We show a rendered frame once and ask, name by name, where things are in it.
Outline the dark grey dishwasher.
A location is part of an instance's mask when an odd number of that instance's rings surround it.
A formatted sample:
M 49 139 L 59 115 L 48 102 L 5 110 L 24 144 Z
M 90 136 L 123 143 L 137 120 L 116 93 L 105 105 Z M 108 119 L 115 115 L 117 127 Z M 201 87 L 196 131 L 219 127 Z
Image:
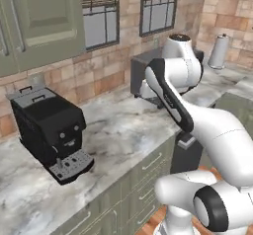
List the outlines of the dark grey dishwasher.
M 175 140 L 171 161 L 171 174 L 197 170 L 202 157 L 203 146 L 190 133 L 181 131 Z

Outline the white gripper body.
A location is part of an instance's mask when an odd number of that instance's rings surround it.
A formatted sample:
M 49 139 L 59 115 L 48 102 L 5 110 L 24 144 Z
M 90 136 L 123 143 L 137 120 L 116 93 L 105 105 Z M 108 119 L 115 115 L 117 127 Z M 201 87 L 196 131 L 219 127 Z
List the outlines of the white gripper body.
M 141 83 L 139 94 L 143 99 L 158 99 L 158 95 L 149 87 L 145 80 Z

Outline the dark grey toaster oven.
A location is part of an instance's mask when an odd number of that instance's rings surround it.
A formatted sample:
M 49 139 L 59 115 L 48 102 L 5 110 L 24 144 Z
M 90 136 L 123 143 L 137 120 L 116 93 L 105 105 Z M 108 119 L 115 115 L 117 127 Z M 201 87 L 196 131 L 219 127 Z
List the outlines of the dark grey toaster oven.
M 144 70 L 146 65 L 153 58 L 160 58 L 162 55 L 162 48 L 158 47 L 150 51 L 134 56 L 130 61 L 130 92 L 135 97 L 139 96 L 139 90 L 144 79 Z

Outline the white paper towel roll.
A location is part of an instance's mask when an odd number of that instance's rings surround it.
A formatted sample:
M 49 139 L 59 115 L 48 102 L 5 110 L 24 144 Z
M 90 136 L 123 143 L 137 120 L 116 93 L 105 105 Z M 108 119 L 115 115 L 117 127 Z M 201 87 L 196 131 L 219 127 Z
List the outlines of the white paper towel roll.
M 224 67 L 228 47 L 229 36 L 227 34 L 218 35 L 211 51 L 208 66 L 213 69 L 222 69 Z

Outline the black coffee machine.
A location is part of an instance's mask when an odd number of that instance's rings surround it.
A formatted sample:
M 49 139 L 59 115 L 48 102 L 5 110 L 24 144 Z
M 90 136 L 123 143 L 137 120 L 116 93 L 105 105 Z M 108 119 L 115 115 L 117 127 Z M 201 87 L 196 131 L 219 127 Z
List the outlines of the black coffee machine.
M 7 94 L 20 142 L 60 185 L 75 181 L 94 165 L 82 146 L 82 110 L 45 85 Z

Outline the dark framed window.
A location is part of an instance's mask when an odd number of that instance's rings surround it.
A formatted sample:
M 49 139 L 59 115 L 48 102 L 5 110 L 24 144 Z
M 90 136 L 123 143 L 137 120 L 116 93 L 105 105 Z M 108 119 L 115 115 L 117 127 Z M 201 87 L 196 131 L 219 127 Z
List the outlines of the dark framed window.
M 87 50 L 120 41 L 120 0 L 82 0 Z
M 140 0 L 139 35 L 165 32 L 174 28 L 177 0 Z

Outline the green base cupboard door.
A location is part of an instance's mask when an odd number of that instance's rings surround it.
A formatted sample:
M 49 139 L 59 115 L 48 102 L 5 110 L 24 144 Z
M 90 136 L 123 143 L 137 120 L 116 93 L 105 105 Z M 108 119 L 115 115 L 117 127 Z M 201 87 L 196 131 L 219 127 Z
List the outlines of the green base cupboard door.
M 115 227 L 113 210 L 118 213 L 118 228 Z M 83 235 L 119 235 L 121 223 L 121 202 L 101 201 L 100 214 Z

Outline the green drawer front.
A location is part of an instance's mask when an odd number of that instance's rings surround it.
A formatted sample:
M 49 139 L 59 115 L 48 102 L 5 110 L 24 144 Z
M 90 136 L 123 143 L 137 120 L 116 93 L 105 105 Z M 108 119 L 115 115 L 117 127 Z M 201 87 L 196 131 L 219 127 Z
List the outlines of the green drawer front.
M 129 235 L 134 235 L 160 206 L 161 203 L 156 198 L 147 203 L 129 223 Z
M 155 168 L 157 168 L 161 163 L 170 159 L 173 153 L 174 144 L 175 138 L 171 137 L 170 139 L 162 143 L 159 147 L 157 147 L 154 151 L 152 151 L 137 165 L 137 176 L 140 181 L 144 179 L 149 173 L 151 173 Z M 150 166 L 147 170 L 142 171 L 142 166 L 147 166 L 159 155 L 160 152 L 162 153 L 162 157 L 157 160 L 152 166 Z
M 158 167 L 154 171 L 152 171 L 145 179 L 143 182 L 140 183 L 140 185 L 136 188 L 134 192 L 134 198 L 133 202 L 135 204 L 145 204 L 147 201 L 154 195 L 154 191 L 149 194 L 145 199 L 139 200 L 138 198 L 140 196 L 145 195 L 151 188 L 154 188 L 154 184 L 156 180 L 162 176 L 166 176 L 169 174 L 169 169 L 164 166 L 164 167 Z

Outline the green wall cupboard door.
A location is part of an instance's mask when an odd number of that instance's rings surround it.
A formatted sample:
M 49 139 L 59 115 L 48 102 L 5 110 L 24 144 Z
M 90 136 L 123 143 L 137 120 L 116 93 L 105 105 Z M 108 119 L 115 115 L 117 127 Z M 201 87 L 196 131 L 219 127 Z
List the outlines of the green wall cupboard door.
M 7 23 L 4 15 L 3 6 L 0 3 L 0 19 L 3 21 L 3 29 L 4 35 L 6 39 L 6 43 L 8 45 L 9 55 L 5 56 L 1 53 L 2 44 L 0 42 L 0 77 L 6 77 L 18 72 L 18 67 L 15 62 L 15 57 L 12 49 L 12 45 L 10 42 L 10 36 L 8 33 Z
M 42 67 L 85 50 L 81 0 L 14 0 L 26 51 L 20 44 L 10 0 L 2 0 L 19 69 Z

